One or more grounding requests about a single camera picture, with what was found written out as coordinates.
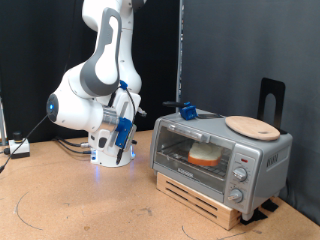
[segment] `table surface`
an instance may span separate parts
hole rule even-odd
[[[149,167],[151,138],[136,133],[137,156],[120,168],[56,142],[31,144],[31,157],[11,160],[0,175],[1,239],[320,239],[319,226],[279,198],[274,213],[263,210],[267,219],[226,231],[168,197]]]

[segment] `wooden stand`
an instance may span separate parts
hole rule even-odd
[[[158,172],[157,188],[226,230],[240,221],[241,212],[231,209]]]

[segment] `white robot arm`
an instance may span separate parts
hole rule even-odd
[[[145,2],[84,1],[83,20],[98,33],[95,52],[64,74],[47,102],[52,122],[89,133],[90,146],[98,150],[93,163],[114,166],[119,150],[125,151],[121,165],[130,162],[132,121],[141,100],[141,79],[131,57],[133,11]]]

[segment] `food in oven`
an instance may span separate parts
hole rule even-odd
[[[212,143],[194,142],[188,154],[188,162],[200,166],[217,166],[220,163],[222,149]]]

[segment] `cable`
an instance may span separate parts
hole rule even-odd
[[[126,89],[126,91],[127,91],[128,95],[129,95],[129,97],[130,97],[130,99],[131,99],[131,103],[132,103],[132,106],[133,106],[133,118],[132,118],[132,125],[131,125],[130,131],[129,131],[127,137],[126,137],[125,143],[127,143],[127,141],[128,141],[128,137],[129,137],[129,135],[130,135],[130,133],[131,133],[131,130],[132,130],[132,127],[133,127],[133,123],[134,123],[134,120],[135,120],[135,118],[136,118],[136,106],[134,105],[134,101],[133,101],[133,99],[132,99],[132,96],[131,96],[129,90]],[[121,148],[121,149],[119,150],[119,152],[118,152],[118,155],[117,155],[117,165],[119,165],[119,163],[120,163],[120,161],[121,161],[122,154],[123,154],[123,150],[124,150],[124,147],[125,147],[126,145],[127,145],[127,144],[123,144],[122,148]]]
[[[117,95],[117,90],[119,89],[120,87],[118,87],[111,95],[110,97],[110,100],[109,100],[109,103],[108,103],[108,107],[112,107],[113,105],[113,102],[114,102],[114,99],[116,98],[116,95]]]
[[[69,47],[68,47],[68,59],[66,62],[66,65],[64,67],[64,72],[67,71],[67,66],[70,60],[70,55],[71,55],[71,42],[72,42],[72,34],[73,34],[73,28],[74,28],[74,16],[75,16],[75,12],[76,12],[76,6],[77,6],[77,0],[74,0],[73,3],[73,13],[72,13],[72,25],[71,25],[71,33],[70,33],[70,40],[69,40]]]
[[[61,146],[63,146],[64,148],[68,149],[69,151],[73,152],[73,153],[79,153],[79,154],[91,154],[91,151],[83,151],[83,152],[78,152],[78,151],[75,151],[71,148],[68,148],[66,145],[64,145],[62,142],[60,142],[58,139],[57,139],[57,142],[61,144]]]
[[[67,140],[64,140],[63,138],[58,137],[58,136],[56,136],[55,139],[60,140],[60,141],[66,143],[66,144],[68,144],[68,145],[70,145],[72,147],[81,147],[81,144],[68,142]]]
[[[21,144],[10,154],[10,156],[8,157],[6,163],[0,167],[0,174],[2,173],[2,171],[4,170],[4,168],[6,167],[6,165],[8,164],[8,162],[9,162],[9,160],[11,159],[12,155],[22,146],[22,144],[24,144],[24,142],[29,138],[29,136],[33,133],[33,131],[36,130],[37,127],[39,127],[39,125],[40,125],[47,117],[48,117],[48,115],[46,115],[46,116],[31,130],[31,132],[25,137],[25,139],[21,142]]]
[[[286,202],[289,201],[289,195],[290,195],[290,186],[289,186],[289,178],[286,178],[286,187],[287,187],[287,199]]]

